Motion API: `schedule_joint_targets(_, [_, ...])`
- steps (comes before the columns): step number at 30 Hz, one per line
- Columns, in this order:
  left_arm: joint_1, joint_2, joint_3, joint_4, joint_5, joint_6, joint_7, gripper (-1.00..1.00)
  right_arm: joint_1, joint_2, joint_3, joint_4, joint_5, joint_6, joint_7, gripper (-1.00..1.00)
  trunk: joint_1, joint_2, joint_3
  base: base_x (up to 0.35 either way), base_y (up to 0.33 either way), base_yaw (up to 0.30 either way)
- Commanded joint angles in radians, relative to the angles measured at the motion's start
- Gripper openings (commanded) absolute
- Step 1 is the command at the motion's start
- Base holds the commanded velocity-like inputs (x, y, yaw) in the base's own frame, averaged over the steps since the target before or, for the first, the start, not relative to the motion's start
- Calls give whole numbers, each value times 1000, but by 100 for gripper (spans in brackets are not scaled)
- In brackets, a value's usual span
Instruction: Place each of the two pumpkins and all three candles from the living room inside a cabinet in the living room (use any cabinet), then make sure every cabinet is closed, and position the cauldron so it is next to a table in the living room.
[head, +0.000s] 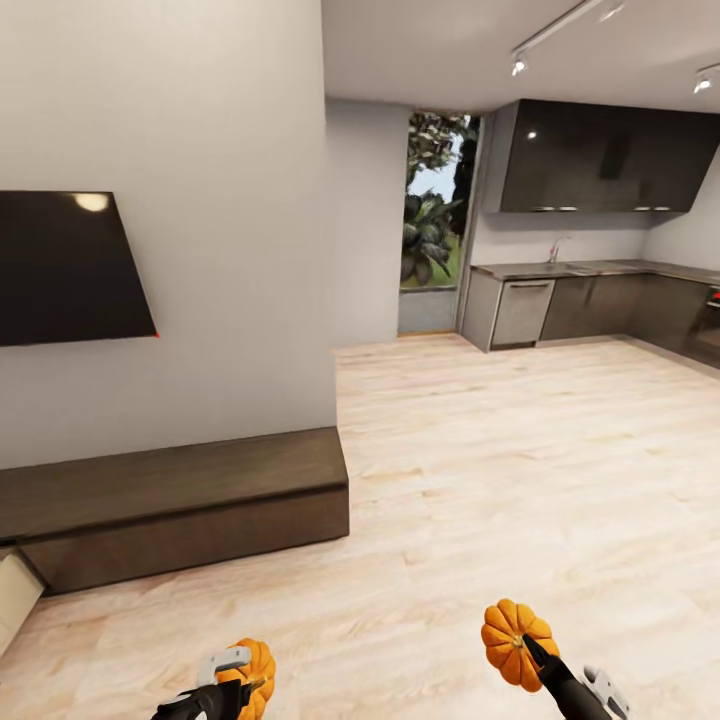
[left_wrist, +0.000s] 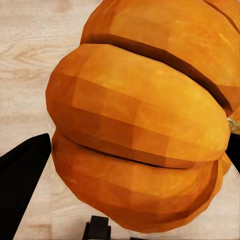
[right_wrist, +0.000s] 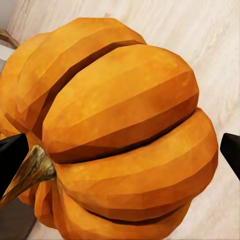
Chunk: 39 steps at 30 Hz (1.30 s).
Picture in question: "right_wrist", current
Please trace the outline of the pumpkin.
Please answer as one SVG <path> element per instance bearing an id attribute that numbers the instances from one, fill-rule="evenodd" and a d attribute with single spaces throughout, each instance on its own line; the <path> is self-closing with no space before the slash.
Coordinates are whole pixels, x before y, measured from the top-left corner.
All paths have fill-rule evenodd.
<path id="1" fill-rule="evenodd" d="M 29 152 L 0 199 L 64 240 L 163 240 L 212 181 L 219 145 L 194 70 L 116 18 L 23 42 L 0 73 L 0 141 Z"/>

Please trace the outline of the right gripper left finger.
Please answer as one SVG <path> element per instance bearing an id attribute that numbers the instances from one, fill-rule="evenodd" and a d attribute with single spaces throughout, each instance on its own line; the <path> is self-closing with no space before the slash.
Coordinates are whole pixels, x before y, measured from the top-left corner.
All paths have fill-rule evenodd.
<path id="1" fill-rule="evenodd" d="M 29 152 L 25 133 L 0 140 L 0 200 Z"/>

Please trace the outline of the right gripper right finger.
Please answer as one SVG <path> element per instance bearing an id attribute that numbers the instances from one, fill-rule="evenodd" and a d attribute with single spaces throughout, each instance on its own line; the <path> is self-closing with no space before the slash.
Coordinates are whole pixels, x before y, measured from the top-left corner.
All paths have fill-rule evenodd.
<path id="1" fill-rule="evenodd" d="M 240 135 L 225 133 L 220 151 L 240 180 Z"/>

